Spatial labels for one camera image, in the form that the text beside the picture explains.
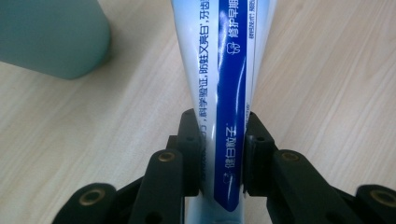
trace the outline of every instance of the screw hole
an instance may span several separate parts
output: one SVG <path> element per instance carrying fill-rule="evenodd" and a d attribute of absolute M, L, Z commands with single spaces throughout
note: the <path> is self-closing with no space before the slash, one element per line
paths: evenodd
<path fill-rule="evenodd" d="M 300 159 L 296 154 L 294 154 L 292 152 L 282 153 L 282 158 L 285 161 L 298 161 Z"/>
<path fill-rule="evenodd" d="M 373 189 L 370 195 L 377 202 L 382 203 L 388 207 L 396 207 L 396 196 L 381 189 Z"/>
<path fill-rule="evenodd" d="M 163 216 L 158 212 L 151 212 L 146 216 L 147 224 L 159 224 L 163 221 Z"/>
<path fill-rule="evenodd" d="M 158 157 L 158 160 L 172 161 L 174 158 L 175 158 L 175 154 L 173 154 L 172 152 L 164 152 Z"/>
<path fill-rule="evenodd" d="M 84 206 L 90 206 L 100 202 L 106 195 L 103 189 L 90 189 L 79 197 L 79 203 Z"/>

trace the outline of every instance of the wood grain surface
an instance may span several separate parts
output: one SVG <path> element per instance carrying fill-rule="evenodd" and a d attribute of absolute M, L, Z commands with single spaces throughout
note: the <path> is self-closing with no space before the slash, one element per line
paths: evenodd
<path fill-rule="evenodd" d="M 100 68 L 62 80 L 0 63 L 0 223 L 51 223 L 77 189 L 134 181 L 192 107 L 171 2 L 99 2 Z M 252 110 L 279 148 L 348 193 L 396 189 L 395 96 L 396 1 L 278 0 Z M 263 198 L 246 223 L 271 223 Z"/>

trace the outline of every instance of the blue stripe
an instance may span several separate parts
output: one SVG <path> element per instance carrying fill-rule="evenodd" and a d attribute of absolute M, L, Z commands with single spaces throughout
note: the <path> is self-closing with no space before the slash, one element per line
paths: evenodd
<path fill-rule="evenodd" d="M 241 0 L 237 8 L 233 8 L 235 5 L 230 3 L 235 1 L 219 1 L 219 83 L 214 197 L 222 207 L 232 212 L 239 204 L 241 186 L 246 111 L 248 9 L 246 1 Z"/>

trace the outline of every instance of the white toothpaste tube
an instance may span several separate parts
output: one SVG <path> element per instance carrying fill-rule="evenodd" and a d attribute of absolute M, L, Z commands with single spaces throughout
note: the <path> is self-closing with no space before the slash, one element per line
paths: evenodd
<path fill-rule="evenodd" d="M 195 116 L 205 139 L 187 223 L 244 223 L 242 157 L 276 0 L 172 0 Z"/>

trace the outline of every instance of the light wood surface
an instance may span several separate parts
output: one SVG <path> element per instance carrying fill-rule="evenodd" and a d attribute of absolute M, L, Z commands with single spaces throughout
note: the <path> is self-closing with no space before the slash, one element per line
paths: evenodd
<path fill-rule="evenodd" d="M 51 223 L 77 189 L 136 180 L 192 107 L 170 1 L 100 3 L 111 58 L 94 72 L 0 63 L 0 223 Z M 396 189 L 395 96 L 396 1 L 278 0 L 252 108 L 279 148 L 348 193 Z M 264 199 L 246 204 L 271 223 Z"/>

